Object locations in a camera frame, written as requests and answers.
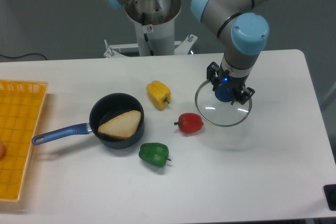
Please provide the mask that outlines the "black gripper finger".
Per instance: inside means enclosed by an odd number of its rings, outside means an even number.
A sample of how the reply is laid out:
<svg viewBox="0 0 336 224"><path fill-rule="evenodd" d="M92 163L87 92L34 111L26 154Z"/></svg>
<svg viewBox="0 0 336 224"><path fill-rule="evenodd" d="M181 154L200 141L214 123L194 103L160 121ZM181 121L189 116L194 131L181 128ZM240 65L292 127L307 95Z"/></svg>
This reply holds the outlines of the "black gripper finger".
<svg viewBox="0 0 336 224"><path fill-rule="evenodd" d="M255 90L250 88L250 87L246 87L243 86L243 89L237 89L237 88L232 88L232 101L231 101L231 105L233 105L235 102L238 102L241 105L244 105L247 101L249 101L251 99L251 97L255 94Z"/></svg>
<svg viewBox="0 0 336 224"><path fill-rule="evenodd" d="M217 76L218 71L219 65L214 61L211 62L206 69L206 79L213 85L213 91L219 86L219 78Z"/></svg>

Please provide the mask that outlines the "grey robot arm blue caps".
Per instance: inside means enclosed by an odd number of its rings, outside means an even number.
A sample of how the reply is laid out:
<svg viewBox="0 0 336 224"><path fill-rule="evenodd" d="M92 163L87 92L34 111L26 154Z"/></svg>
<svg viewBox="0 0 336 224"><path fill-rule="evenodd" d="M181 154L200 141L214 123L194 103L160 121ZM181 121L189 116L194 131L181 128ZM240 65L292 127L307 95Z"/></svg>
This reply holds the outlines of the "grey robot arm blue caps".
<svg viewBox="0 0 336 224"><path fill-rule="evenodd" d="M133 21L141 56L174 53L174 21L181 0L105 0L124 7ZM254 90L245 82L269 36L269 25L253 9L267 0L192 0L191 11L225 47L220 65L207 68L207 79L217 98L244 104Z"/></svg>

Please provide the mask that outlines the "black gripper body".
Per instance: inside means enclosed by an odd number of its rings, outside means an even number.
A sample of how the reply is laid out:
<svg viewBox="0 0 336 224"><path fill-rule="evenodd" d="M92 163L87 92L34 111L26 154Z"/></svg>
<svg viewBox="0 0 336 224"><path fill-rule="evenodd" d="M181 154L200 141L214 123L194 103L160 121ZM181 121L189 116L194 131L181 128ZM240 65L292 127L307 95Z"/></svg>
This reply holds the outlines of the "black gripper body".
<svg viewBox="0 0 336 224"><path fill-rule="evenodd" d="M234 77L229 69L223 69L222 66L219 67L217 74L221 85L223 85L231 95L242 94L248 74L243 77Z"/></svg>

